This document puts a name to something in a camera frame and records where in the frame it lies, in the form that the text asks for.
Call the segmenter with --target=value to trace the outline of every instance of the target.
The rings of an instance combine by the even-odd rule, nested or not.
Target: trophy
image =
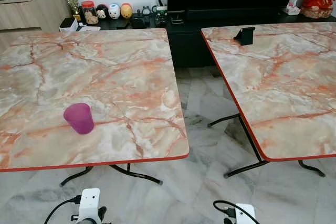
[[[80,15],[79,15],[79,7],[78,7],[78,0],[67,0],[68,4],[71,7],[72,13],[73,13],[73,17],[77,20],[77,21],[81,21]]]

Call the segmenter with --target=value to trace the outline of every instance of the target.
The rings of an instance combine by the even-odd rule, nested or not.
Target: tissue box
[[[65,18],[62,24],[59,26],[59,31],[76,31],[78,28],[78,22],[75,18]]]

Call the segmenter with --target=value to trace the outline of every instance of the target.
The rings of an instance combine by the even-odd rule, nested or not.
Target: plastic cup
[[[78,134],[88,134],[93,129],[90,106],[86,103],[75,103],[67,107],[63,117]]]

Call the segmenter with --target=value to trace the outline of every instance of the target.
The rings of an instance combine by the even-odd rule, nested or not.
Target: red lid jar
[[[87,24],[94,25],[98,23],[98,15],[93,1],[82,2],[82,9]]]
[[[95,6],[93,1],[84,1],[82,2],[82,8],[92,8]]]

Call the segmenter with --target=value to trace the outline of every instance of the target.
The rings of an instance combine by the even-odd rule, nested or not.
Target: black metal table leg
[[[254,145],[254,142],[253,142],[253,140],[252,140],[250,134],[248,133],[247,127],[245,126],[245,123],[244,123],[242,117],[239,115],[238,118],[239,118],[239,121],[240,121],[241,126],[242,126],[243,129],[244,129],[245,135],[247,136],[247,139],[248,139],[248,141],[250,142],[250,145],[252,146],[252,149],[253,149],[253,151],[254,151],[254,154],[257,156],[257,159],[259,160],[259,162],[263,161],[263,160],[261,159],[260,155],[259,155],[259,152],[258,152],[256,146]]]
[[[220,123],[220,122],[222,122],[222,121],[226,121],[226,120],[229,120],[229,119],[232,119],[232,118],[236,118],[236,117],[238,117],[238,116],[240,116],[240,114],[230,115],[230,116],[226,116],[226,117],[224,117],[224,118],[218,119],[218,120],[216,120],[216,121],[214,121],[214,122],[212,122],[212,123],[209,123],[209,124],[208,124],[208,128],[210,128],[211,126],[213,126],[213,125],[215,125],[215,124],[217,124],[217,123]]]
[[[259,166],[266,165],[268,163],[269,163],[269,161],[265,161],[265,160],[264,161],[259,161],[256,164],[248,165],[248,166],[233,170],[232,172],[226,173],[226,174],[224,174],[224,178],[229,178],[229,177],[231,177],[233,175],[236,175],[238,173],[242,173],[242,172],[245,172],[247,170],[251,170],[251,169],[257,168]]]
[[[323,178],[325,177],[325,173],[323,173],[321,170],[319,170],[319,169],[317,169],[315,167],[312,167],[312,166],[309,166],[309,165],[305,165],[303,163],[303,160],[299,160],[299,164],[304,169],[313,170],[314,172],[317,172],[320,177],[323,177]]]
[[[127,170],[117,166],[117,165],[110,165],[113,169],[116,169],[117,171],[121,172],[121,173],[124,173],[126,175],[129,175],[129,176],[132,176],[132,177],[137,177],[137,178],[144,178],[144,179],[148,179],[150,181],[153,181],[159,185],[162,185],[163,184],[163,181],[162,180],[159,180],[159,179],[156,179],[156,178],[153,178],[151,176],[148,176],[148,175],[144,175],[144,174],[139,174],[139,173],[134,173],[134,172],[131,172],[130,171],[130,167],[131,167],[131,164],[127,164]]]
[[[91,171],[92,168],[93,168],[92,166],[88,166],[88,167],[85,168],[84,171],[82,171],[82,172],[80,172],[80,173],[77,173],[77,174],[74,174],[74,175],[71,175],[70,177],[68,177],[68,178],[66,178],[65,180],[63,180],[63,181],[59,184],[59,186],[62,187],[62,186],[64,186],[66,183],[68,183],[70,180],[72,180],[72,179],[74,179],[74,178],[78,178],[78,177],[80,177],[80,176],[83,176],[84,174],[86,174],[86,173],[88,173],[89,171]]]

